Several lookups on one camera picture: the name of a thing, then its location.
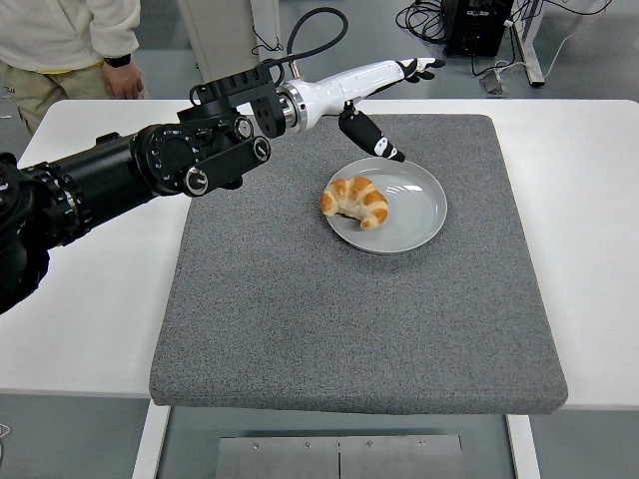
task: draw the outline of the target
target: croissant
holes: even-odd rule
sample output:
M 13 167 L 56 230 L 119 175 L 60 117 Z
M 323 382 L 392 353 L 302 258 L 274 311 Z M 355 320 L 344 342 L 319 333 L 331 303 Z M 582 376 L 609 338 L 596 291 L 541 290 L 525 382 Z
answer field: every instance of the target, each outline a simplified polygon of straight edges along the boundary
M 360 220 L 363 230 L 381 226 L 388 216 L 388 200 L 365 177 L 335 180 L 321 194 L 319 207 L 327 217 L 341 213 Z

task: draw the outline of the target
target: plate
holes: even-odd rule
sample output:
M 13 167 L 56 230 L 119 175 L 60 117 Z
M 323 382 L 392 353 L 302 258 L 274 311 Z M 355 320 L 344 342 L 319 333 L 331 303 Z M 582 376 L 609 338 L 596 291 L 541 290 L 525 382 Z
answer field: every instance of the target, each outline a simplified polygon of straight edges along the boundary
M 369 178 L 388 200 L 388 217 L 374 230 L 364 231 L 359 221 L 343 215 L 326 217 L 334 231 L 355 247 L 391 254 L 419 247 L 443 226 L 448 203 L 437 179 L 411 162 L 373 157 L 357 160 L 333 175 L 338 178 Z

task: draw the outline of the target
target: gray pad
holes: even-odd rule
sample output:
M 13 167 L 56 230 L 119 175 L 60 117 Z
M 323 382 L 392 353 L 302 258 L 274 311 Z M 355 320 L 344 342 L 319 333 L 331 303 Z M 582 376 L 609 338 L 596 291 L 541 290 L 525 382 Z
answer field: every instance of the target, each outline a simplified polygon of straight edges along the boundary
M 441 182 L 439 234 L 401 254 L 352 247 L 319 198 L 366 153 L 333 118 L 272 140 L 239 190 L 193 200 L 151 371 L 157 404 L 536 414 L 565 402 L 490 119 L 372 119 Z

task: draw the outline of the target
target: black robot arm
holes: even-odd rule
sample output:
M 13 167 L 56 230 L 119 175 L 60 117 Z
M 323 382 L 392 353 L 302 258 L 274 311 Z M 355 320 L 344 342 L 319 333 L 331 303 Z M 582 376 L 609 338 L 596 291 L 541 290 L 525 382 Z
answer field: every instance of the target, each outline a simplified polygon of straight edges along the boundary
M 266 66 L 194 87 L 191 96 L 194 106 L 178 114 L 180 123 L 106 135 L 53 163 L 19 170 L 12 155 L 0 156 L 0 313 L 37 288 L 48 249 L 158 196 L 239 187 L 244 173 L 269 159 L 271 146 L 237 106 L 250 103 L 269 138 L 287 128 Z
M 127 137 L 106 135 L 90 150 L 22 170 L 12 155 L 1 155 L 0 313 L 37 288 L 47 272 L 48 249 L 158 196 L 198 197 L 239 187 L 244 173 L 269 159 L 267 138 L 287 129 L 304 131 L 322 116 L 344 113 L 339 126 L 357 145 L 371 155 L 403 160 L 354 106 L 386 86 L 431 79 L 426 69 L 443 65 L 432 58 L 388 60 L 317 83 L 293 79 L 276 86 L 270 69 L 281 62 L 194 87 L 193 107 L 179 112 L 176 124 L 152 125 Z M 263 136 L 239 113 L 244 104 L 251 104 Z

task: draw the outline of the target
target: white robotic hand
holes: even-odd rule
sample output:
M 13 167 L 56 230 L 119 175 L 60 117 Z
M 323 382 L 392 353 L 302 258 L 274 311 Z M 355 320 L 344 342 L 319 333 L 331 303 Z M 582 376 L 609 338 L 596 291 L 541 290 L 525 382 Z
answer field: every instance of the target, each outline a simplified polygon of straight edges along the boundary
M 278 87 L 287 128 L 301 132 L 314 127 L 324 115 L 339 115 L 339 128 L 360 148 L 371 155 L 402 162 L 405 156 L 355 105 L 403 80 L 410 83 L 431 80 L 434 74 L 427 68 L 443 65 L 442 60 L 434 58 L 388 60 L 348 70 L 317 83 L 290 80 Z
M 442 60 L 412 58 L 399 62 L 387 60 L 347 70 L 317 83 L 294 79 L 278 87 L 285 99 L 287 127 L 294 131 L 312 128 L 324 115 L 339 115 L 346 102 L 356 105 L 364 98 L 406 80 L 411 83 L 430 80 L 427 68 L 439 68 Z

